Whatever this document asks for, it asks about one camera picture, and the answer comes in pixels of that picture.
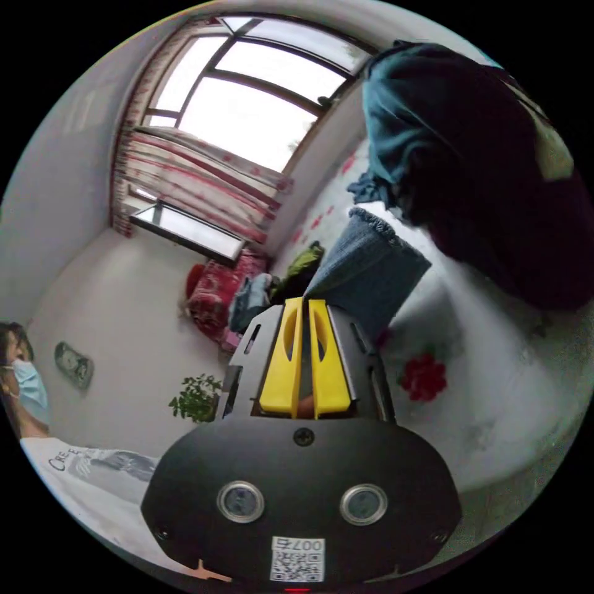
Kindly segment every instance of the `black metal plate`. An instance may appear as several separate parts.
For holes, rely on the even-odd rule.
[[[298,428],[315,441],[299,447]],[[217,509],[220,488],[234,480],[256,485],[266,501],[250,524]],[[385,516],[368,527],[340,515],[342,494],[361,483],[389,498]],[[325,580],[312,590],[362,582],[429,562],[461,518],[451,475],[422,438],[392,423],[366,418],[284,420],[229,415],[202,425],[163,456],[142,513],[164,552],[188,567],[208,569],[246,585],[283,590],[271,582],[272,537],[324,538]]]

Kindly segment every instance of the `green leaves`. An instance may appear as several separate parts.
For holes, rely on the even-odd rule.
[[[213,375],[203,373],[198,377],[185,377],[181,385],[184,389],[179,397],[172,399],[168,405],[173,409],[173,416],[179,414],[182,419],[190,418],[195,423],[213,421],[222,382]]]

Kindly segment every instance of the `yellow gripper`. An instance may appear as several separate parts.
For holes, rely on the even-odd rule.
[[[303,350],[303,298],[288,299],[260,394],[266,413],[297,418]],[[314,415],[344,413],[351,404],[340,352],[325,301],[311,299],[309,331]]]

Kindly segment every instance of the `blue surgical mask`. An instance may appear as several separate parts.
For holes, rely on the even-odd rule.
[[[49,425],[48,393],[33,363],[17,359],[12,370],[19,383],[19,402],[23,408],[39,422]]]

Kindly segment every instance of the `white t-shirt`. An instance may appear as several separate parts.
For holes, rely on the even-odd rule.
[[[20,443],[49,491],[80,523],[146,561],[201,577],[161,550],[140,513],[157,459],[74,447],[55,437],[27,437]]]

